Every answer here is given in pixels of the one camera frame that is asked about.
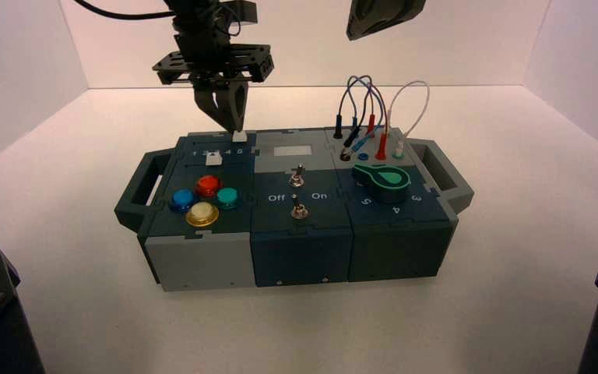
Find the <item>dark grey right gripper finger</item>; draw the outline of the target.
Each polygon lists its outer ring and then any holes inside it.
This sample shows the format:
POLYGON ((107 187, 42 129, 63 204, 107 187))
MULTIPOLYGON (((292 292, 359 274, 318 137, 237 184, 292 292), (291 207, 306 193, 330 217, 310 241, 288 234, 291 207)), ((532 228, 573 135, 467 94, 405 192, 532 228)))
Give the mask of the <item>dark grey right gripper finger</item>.
POLYGON ((353 0, 346 35, 355 41, 417 17, 425 0, 353 0))

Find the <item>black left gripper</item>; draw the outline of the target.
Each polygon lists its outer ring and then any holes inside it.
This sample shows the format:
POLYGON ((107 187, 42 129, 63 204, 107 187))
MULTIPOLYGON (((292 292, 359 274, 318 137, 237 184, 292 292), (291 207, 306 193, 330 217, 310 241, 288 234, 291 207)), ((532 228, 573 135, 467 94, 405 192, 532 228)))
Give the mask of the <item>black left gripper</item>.
POLYGON ((261 83, 274 69, 268 44, 232 44, 213 31, 205 37, 174 36, 179 49, 153 65, 163 85, 191 83, 198 108, 225 130, 242 130, 248 83, 261 83))

